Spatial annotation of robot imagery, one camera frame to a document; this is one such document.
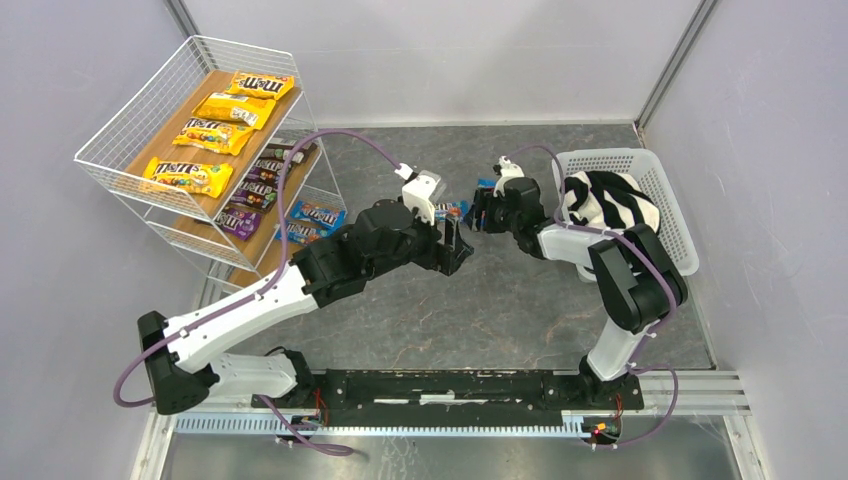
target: light gray wall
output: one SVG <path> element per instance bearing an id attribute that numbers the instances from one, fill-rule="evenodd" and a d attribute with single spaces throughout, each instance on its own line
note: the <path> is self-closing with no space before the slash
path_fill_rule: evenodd
<path id="1" fill-rule="evenodd" d="M 186 0 L 291 52 L 318 123 L 634 119 L 698 0 Z"/>
<path id="2" fill-rule="evenodd" d="M 845 478 L 848 3 L 721 2 L 647 130 L 775 478 Z"/>
<path id="3" fill-rule="evenodd" d="M 185 311 L 199 276 L 72 159 L 181 40 L 158 0 L 4 3 L 0 478 L 130 472 L 145 413 L 112 385 L 135 320 Z"/>

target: black and white striped fabric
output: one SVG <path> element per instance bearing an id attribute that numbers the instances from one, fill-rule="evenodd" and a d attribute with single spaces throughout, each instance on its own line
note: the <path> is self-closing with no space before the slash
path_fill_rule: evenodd
<path id="1" fill-rule="evenodd" d="M 659 209 L 628 174 L 577 172 L 565 177 L 565 189 L 565 206 L 577 225 L 624 230 L 645 223 L 659 233 Z"/>

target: black mounting plate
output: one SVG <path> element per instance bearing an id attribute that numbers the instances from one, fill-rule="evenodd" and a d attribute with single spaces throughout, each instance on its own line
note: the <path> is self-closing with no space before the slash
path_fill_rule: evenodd
<path id="1" fill-rule="evenodd" d="M 321 389 L 333 426 L 560 426 L 562 410 L 614 411 L 615 393 L 621 394 L 625 409 L 644 408 L 636 377 L 623 382 L 608 401 L 588 401 L 580 385 L 578 374 L 552 370 L 327 370 L 315 374 L 315 386 Z M 448 405 L 433 395 L 468 402 Z M 381 403 L 386 400 L 393 403 Z M 274 403 L 293 407 L 283 399 Z M 256 397 L 251 405 L 267 408 Z M 314 408 L 315 398 L 300 407 Z"/>

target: wooden shelf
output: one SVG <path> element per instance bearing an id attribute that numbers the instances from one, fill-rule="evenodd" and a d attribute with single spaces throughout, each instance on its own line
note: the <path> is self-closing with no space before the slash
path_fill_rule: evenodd
<path id="1" fill-rule="evenodd" d="M 229 163 L 233 166 L 233 174 L 227 184 L 226 190 L 218 198 L 212 198 L 207 195 L 196 194 L 194 199 L 201 208 L 214 218 L 223 206 L 227 203 L 236 186 L 241 183 L 241 179 L 247 173 L 247 168 L 253 163 L 259 150 L 268 142 L 274 134 L 277 126 L 286 116 L 286 114 L 294 106 L 297 99 L 300 97 L 301 90 L 298 87 L 291 89 L 288 93 L 277 101 L 271 117 L 265 124 L 262 130 L 256 131 L 247 141 L 247 144 L 242 148 L 238 155 L 223 155 L 220 153 L 203 150 L 202 148 L 192 147 L 189 145 L 173 145 L 171 142 L 179 135 L 185 123 L 191 118 L 191 112 L 200 104 L 210 93 L 222 92 L 226 90 L 233 78 L 232 72 L 224 72 L 222 70 L 213 70 L 203 80 L 203 83 L 188 97 L 183 105 L 177 110 L 159 132 L 153 137 L 150 143 L 145 146 L 141 152 L 135 157 L 132 163 L 125 170 L 127 173 L 140 177 L 144 172 L 144 168 L 153 157 L 159 157 L 162 160 L 171 162 L 190 162 L 202 163 L 207 165 L 219 165 L 221 163 Z"/>
<path id="2" fill-rule="evenodd" d="M 291 209 L 295 195 L 300 190 L 301 185 L 303 185 L 303 182 L 306 180 L 306 176 L 309 174 L 310 170 L 312 170 L 312 166 L 316 161 L 318 161 L 318 157 L 320 155 L 321 150 L 314 148 L 312 153 L 305 158 L 301 164 L 293 167 L 286 177 L 285 195 L 283 197 L 283 204 L 286 206 L 286 212 Z M 244 253 L 244 256 L 252 265 L 256 265 L 259 263 L 259 260 L 262 259 L 262 254 L 265 253 L 269 242 L 271 242 L 274 238 L 274 233 L 277 230 L 278 217 L 275 203 L 274 208 L 262 216 L 262 222 L 259 224 L 259 228 L 253 232 L 253 235 L 251 235 L 246 241 L 229 233 L 225 233 L 224 235 L 233 242 L 233 245 L 235 245 L 236 248 Z M 176 222 L 174 222 L 173 228 L 196 237 L 220 243 L 221 245 L 225 245 L 227 248 L 230 248 L 229 244 L 221 237 L 215 228 L 210 225 L 197 222 L 191 217 L 180 215 Z M 250 283 L 253 283 L 256 281 L 256 275 L 251 273 L 251 276 L 253 277 L 253 280 Z"/>
<path id="3" fill-rule="evenodd" d="M 265 253 L 265 256 L 262 257 L 262 262 L 259 263 L 259 275 L 256 276 L 254 272 L 248 270 L 242 270 L 240 268 L 236 268 L 233 270 L 233 273 L 230 274 L 230 278 L 227 280 L 233 285 L 238 285 L 239 287 L 246 287 L 253 283 L 256 283 L 260 278 L 269 275 L 271 272 L 277 269 L 280 266 L 280 257 L 282 256 L 282 248 L 280 246 L 281 240 L 275 240 L 271 243 L 271 246 L 268 247 L 268 252 Z M 300 245 L 296 243 L 289 242 L 288 246 L 288 259 L 291 260 L 292 255 L 295 252 L 298 252 L 302 249 Z"/>

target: metal floor panel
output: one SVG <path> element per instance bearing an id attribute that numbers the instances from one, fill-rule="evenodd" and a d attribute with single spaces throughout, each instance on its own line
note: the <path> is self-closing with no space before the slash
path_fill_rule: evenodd
<path id="1" fill-rule="evenodd" d="M 627 418 L 625 436 L 655 419 Z M 328 458 L 275 444 L 272 437 L 174 436 L 163 478 L 171 480 L 299 479 L 627 479 L 732 480 L 740 475 L 721 417 L 674 418 L 662 435 L 617 451 L 592 452 L 568 438 L 435 438 L 315 436 L 359 451 Z"/>

